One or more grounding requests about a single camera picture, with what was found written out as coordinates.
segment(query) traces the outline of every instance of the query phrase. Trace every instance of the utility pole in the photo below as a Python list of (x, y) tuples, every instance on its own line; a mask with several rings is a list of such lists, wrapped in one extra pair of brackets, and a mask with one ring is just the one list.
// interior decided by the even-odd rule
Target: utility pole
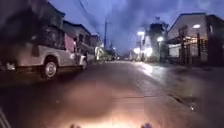
[(106, 49), (107, 46), (107, 26), (108, 26), (108, 22), (107, 19), (105, 20), (105, 26), (104, 26), (104, 49)]

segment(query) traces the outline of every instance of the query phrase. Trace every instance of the asphalt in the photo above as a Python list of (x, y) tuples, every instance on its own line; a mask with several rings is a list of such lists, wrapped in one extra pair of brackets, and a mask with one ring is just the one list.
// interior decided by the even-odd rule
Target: asphalt
[(2, 86), (0, 105), (12, 128), (223, 127), (222, 102), (206, 100), (210, 85), (192, 74), (179, 67), (107, 62), (50, 82)]

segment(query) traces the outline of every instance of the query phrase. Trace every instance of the sidewalk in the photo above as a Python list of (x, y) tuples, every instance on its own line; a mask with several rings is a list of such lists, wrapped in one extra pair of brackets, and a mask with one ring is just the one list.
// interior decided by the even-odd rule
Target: sidewalk
[(169, 96), (205, 117), (215, 128), (224, 127), (224, 68), (151, 66), (152, 77), (162, 83)]

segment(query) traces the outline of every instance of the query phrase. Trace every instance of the power line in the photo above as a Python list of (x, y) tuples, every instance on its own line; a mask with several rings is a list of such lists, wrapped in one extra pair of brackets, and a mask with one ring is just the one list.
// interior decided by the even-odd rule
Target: power line
[(95, 18), (93, 18), (93, 16), (90, 13), (88, 13), (88, 11), (86, 10), (85, 6), (82, 4), (82, 1), (81, 0), (79, 0), (78, 2), (79, 2), (79, 5), (82, 8), (82, 12), (84, 13), (85, 17), (88, 19), (88, 22), (90, 23), (90, 25), (95, 29), (95, 31), (97, 32), (97, 34), (101, 35), (100, 32), (99, 32), (99, 30), (98, 30), (98, 28), (96, 27), (96, 25), (98, 23), (96, 22)]

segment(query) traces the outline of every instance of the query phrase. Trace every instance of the house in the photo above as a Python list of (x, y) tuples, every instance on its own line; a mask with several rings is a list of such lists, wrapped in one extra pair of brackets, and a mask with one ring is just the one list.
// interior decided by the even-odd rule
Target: house
[(222, 65), (224, 21), (206, 13), (181, 14), (168, 31), (170, 61)]
[(57, 10), (50, 2), (45, 4), (42, 19), (46, 20), (50, 24), (63, 29), (65, 13)]
[(74, 24), (69, 21), (63, 22), (63, 30), (74, 39), (78, 48), (88, 53), (88, 59), (95, 56), (95, 47), (91, 44), (91, 33), (82, 25)]

